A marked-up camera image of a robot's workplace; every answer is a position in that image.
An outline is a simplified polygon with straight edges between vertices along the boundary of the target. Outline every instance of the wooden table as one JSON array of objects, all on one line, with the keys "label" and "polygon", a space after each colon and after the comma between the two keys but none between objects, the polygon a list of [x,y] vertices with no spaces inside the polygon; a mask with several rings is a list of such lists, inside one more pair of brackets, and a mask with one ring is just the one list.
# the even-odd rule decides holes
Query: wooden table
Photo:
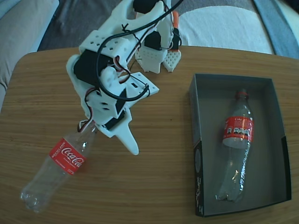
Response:
[{"label": "wooden table", "polygon": [[[205,224],[299,222],[299,61],[213,48],[182,47],[175,72],[148,73],[160,92],[132,108],[133,156],[101,133],[77,175],[35,214],[19,200],[55,143],[84,118],[69,77],[78,49],[29,54],[17,64],[0,115],[1,224]],[[293,200],[264,209],[200,218],[194,214],[192,128],[188,89],[194,73],[271,77],[284,118]]]}]

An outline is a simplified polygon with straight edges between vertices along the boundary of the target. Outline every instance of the open box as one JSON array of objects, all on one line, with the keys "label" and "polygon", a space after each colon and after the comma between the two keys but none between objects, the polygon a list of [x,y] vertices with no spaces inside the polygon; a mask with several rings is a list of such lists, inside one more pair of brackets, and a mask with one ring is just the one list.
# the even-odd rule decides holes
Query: open box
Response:
[{"label": "open box", "polygon": [[[235,92],[245,88],[255,117],[243,198],[217,201],[228,153],[221,150],[225,119]],[[196,215],[209,217],[252,210],[291,199],[291,174],[282,116],[268,78],[196,74],[190,87]]]}]

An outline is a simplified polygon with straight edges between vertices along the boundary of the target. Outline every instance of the coca-cola bottle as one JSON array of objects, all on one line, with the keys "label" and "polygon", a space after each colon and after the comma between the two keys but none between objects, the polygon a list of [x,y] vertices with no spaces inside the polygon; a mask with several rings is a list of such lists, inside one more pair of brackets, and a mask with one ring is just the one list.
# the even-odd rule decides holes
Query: coca-cola bottle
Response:
[{"label": "coca-cola bottle", "polygon": [[253,140],[254,117],[248,105],[245,89],[237,91],[236,103],[225,121],[222,150],[228,152],[223,181],[217,200],[238,202],[244,191],[248,154]]},{"label": "coca-cola bottle", "polygon": [[28,209],[40,212],[47,206],[55,191],[86,160],[97,130],[92,122],[82,132],[66,135],[50,151],[38,173],[21,192]]}]

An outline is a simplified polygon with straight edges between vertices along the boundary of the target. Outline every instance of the couch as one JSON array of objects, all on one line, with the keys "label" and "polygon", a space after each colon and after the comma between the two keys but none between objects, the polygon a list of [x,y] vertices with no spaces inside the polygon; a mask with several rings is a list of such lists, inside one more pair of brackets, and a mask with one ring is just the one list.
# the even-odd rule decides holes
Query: couch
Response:
[{"label": "couch", "polygon": [[58,0],[0,0],[0,110],[17,62],[36,52]]}]

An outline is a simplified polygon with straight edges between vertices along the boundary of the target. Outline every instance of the red bottle label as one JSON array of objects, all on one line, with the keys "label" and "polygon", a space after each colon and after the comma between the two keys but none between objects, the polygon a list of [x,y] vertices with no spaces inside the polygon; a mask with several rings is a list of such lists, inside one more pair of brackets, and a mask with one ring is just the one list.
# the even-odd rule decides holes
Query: red bottle label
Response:
[{"label": "red bottle label", "polygon": [[254,121],[250,118],[241,116],[230,117],[225,121],[223,139],[240,138],[247,139],[252,142],[253,127]]},{"label": "red bottle label", "polygon": [[49,156],[65,172],[74,175],[86,158],[65,139],[61,139],[50,151]]}]

